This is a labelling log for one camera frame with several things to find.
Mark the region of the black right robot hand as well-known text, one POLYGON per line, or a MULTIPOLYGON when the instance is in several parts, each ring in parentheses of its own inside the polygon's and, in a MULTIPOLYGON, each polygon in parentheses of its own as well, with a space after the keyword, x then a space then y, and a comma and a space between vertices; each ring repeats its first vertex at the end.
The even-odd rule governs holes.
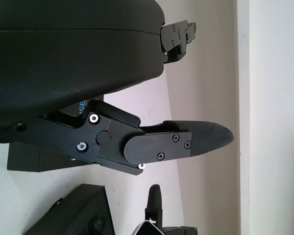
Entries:
POLYGON ((158 184, 152 185, 149 189, 145 219, 154 221, 155 227, 164 235, 198 235, 196 227, 163 227, 162 194, 158 184))

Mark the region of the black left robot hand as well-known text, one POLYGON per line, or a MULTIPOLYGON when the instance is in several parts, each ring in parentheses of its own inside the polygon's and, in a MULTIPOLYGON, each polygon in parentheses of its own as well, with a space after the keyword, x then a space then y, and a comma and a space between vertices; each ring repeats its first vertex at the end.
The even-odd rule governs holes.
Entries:
POLYGON ((139 175, 148 163, 230 144, 207 121, 140 119, 101 100, 181 60, 196 24, 165 23, 154 0, 0 0, 0 143, 7 169, 81 165, 139 175))

